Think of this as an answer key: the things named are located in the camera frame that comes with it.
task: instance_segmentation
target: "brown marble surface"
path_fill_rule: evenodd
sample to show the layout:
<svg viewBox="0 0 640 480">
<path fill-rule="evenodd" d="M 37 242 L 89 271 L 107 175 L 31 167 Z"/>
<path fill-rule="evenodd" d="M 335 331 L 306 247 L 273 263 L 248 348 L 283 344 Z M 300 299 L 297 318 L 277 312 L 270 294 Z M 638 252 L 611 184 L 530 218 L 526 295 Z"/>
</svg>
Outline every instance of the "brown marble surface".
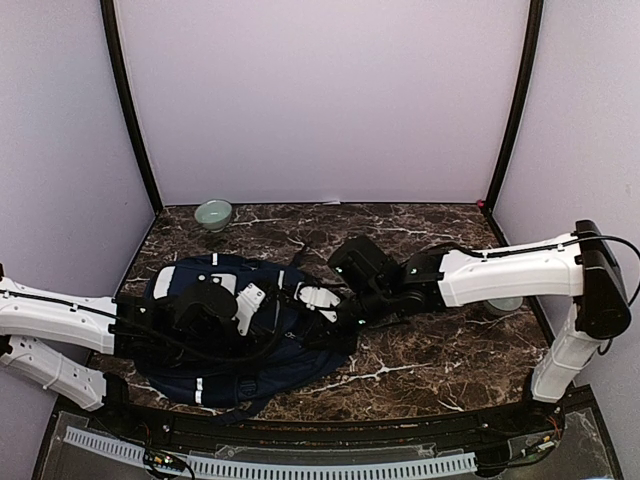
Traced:
<svg viewBox="0 0 640 480">
<path fill-rule="evenodd" d="M 397 260 L 444 241 L 486 248 L 496 240 L 471 205 L 245 205 L 221 233 L 200 228 L 195 207 L 169 207 L 151 231 L 123 292 L 140 294 L 153 273 L 178 258 L 212 252 L 288 263 L 303 242 L 313 247 L 303 269 L 338 279 L 326 259 L 346 239 L 366 234 Z M 527 307 L 496 319 L 482 305 L 419 315 L 408 324 L 368 330 L 334 374 L 278 395 L 257 417 L 286 421 L 362 421 L 475 410 L 515 402 L 546 352 Z M 95 355 L 93 368 L 121 375 L 134 403 L 210 415 L 177 405 L 152 389 L 131 362 Z"/>
</svg>

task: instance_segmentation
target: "backpack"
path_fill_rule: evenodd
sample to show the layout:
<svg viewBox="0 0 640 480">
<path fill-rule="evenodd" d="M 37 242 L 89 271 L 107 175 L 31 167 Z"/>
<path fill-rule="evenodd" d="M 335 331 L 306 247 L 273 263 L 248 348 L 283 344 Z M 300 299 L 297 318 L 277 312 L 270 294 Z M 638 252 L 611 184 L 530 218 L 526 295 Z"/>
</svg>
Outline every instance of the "backpack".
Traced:
<svg viewBox="0 0 640 480">
<path fill-rule="evenodd" d="M 338 351 L 311 349 L 303 345 L 310 326 L 317 323 L 318 315 L 325 313 L 304 308 L 303 304 L 301 308 L 296 308 L 292 302 L 278 299 L 283 292 L 289 297 L 292 294 L 295 296 L 294 292 L 301 285 L 314 284 L 312 277 L 292 265 L 226 254 L 185 258 L 158 271 L 147 284 L 145 297 L 160 299 L 178 296 L 198 282 L 221 284 L 236 296 L 239 307 L 247 303 L 240 300 L 240 294 L 253 292 L 256 285 L 260 287 L 258 292 L 269 291 L 270 288 L 278 291 L 272 301 L 267 304 L 263 302 L 255 312 L 249 310 L 249 314 L 252 314 L 251 328 L 265 330 L 276 336 L 272 338 L 272 347 L 257 358 L 234 364 L 222 361 L 218 365 L 200 368 L 169 368 L 135 362 L 136 369 L 149 380 L 151 386 L 174 402 L 208 408 L 235 407 L 230 412 L 213 417 L 213 423 L 231 424 L 257 415 L 277 393 L 303 387 L 333 372 L 355 348 L 355 341 L 348 348 Z M 239 313 L 237 320 L 232 325 L 224 326 L 227 333 L 230 328 L 241 330 Z M 233 338 L 242 338 L 234 333 L 231 331 L 229 334 L 230 343 Z M 245 409 L 238 408 L 244 402 L 251 404 Z"/>
</svg>

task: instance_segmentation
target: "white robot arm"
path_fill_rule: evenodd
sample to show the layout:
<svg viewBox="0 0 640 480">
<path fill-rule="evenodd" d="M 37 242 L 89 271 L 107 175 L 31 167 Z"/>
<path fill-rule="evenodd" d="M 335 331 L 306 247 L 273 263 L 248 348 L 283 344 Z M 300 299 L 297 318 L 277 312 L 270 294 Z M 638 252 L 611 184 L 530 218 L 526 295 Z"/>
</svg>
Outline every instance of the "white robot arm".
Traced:
<svg viewBox="0 0 640 480">
<path fill-rule="evenodd" d="M 446 245 L 419 252 L 398 265 L 366 237 L 359 237 L 346 242 L 329 260 L 355 295 L 335 308 L 337 321 L 332 315 L 327 328 L 354 331 L 389 313 L 440 311 L 482 300 L 569 296 L 574 303 L 567 320 L 535 368 L 530 387 L 534 400 L 555 403 L 598 347 L 620 335 L 631 321 L 619 267 L 601 238 L 592 222 L 582 221 L 574 233 L 544 242 L 480 251 Z M 213 291 L 209 305 L 214 310 L 216 298 L 220 305 L 229 300 L 217 292 Z M 166 323 L 158 321 L 165 315 L 153 300 L 60 295 L 2 277 L 0 363 L 86 410 L 96 410 L 111 396 L 110 389 L 121 386 L 40 340 L 122 357 L 131 356 L 144 341 L 150 342 L 149 350 L 162 342 L 179 347 L 162 326 Z"/>
</svg>

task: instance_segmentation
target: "teal bowl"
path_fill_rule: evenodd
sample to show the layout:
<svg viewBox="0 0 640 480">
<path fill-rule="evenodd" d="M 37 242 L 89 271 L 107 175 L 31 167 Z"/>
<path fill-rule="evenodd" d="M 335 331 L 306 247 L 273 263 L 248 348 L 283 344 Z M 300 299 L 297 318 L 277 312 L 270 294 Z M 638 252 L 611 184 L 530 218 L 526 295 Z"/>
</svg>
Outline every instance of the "teal bowl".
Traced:
<svg viewBox="0 0 640 480">
<path fill-rule="evenodd" d="M 220 232 L 231 221 L 231 204 L 224 200 L 209 200 L 196 208 L 196 221 L 207 230 Z"/>
</svg>

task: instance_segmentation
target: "reflective strip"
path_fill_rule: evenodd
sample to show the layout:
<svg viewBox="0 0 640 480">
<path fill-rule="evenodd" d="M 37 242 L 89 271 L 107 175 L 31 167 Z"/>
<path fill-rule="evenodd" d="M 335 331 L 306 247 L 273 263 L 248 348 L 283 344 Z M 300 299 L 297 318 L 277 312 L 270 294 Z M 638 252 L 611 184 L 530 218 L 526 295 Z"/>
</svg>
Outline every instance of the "reflective strip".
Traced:
<svg viewBox="0 0 640 480">
<path fill-rule="evenodd" d="M 176 267 L 165 267 L 160 270 L 158 278 L 156 279 L 156 285 L 153 287 L 153 298 L 166 297 L 169 293 L 169 286 L 171 285 L 171 279 L 173 278 L 173 272 Z"/>
<path fill-rule="evenodd" d="M 202 378 L 196 379 L 196 404 L 202 405 Z"/>
</svg>

